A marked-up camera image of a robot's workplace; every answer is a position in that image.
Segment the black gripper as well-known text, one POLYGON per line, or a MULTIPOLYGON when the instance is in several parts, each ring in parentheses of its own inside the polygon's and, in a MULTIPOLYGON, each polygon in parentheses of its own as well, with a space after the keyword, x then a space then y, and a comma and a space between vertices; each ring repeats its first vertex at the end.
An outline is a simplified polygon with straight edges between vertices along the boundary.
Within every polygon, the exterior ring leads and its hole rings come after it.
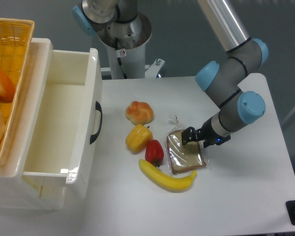
POLYGON ((231 139, 230 134, 218 134, 213 129, 212 118, 207 120, 203 126, 196 130, 194 127, 188 127, 181 133, 181 143, 186 145, 189 142, 203 141, 203 147, 217 145, 220 146, 231 139))

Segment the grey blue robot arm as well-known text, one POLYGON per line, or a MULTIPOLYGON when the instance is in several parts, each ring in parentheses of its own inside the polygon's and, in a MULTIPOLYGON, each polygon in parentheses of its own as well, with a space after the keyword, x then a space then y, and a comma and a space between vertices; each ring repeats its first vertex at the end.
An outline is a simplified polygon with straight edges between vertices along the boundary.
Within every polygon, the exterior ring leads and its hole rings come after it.
MULTIPOLYGON (((199 5, 227 54, 223 64, 204 66, 195 77, 219 112, 200 129, 188 127, 182 144, 203 141, 204 147, 221 145, 231 134, 254 123, 266 110, 262 97, 242 92, 238 84, 268 57, 267 45, 251 38, 232 5, 226 0, 201 0, 199 5)), ((135 0, 84 0, 72 9, 80 28, 97 34, 106 46, 113 79, 145 78, 145 44, 151 37, 149 19, 135 0)))

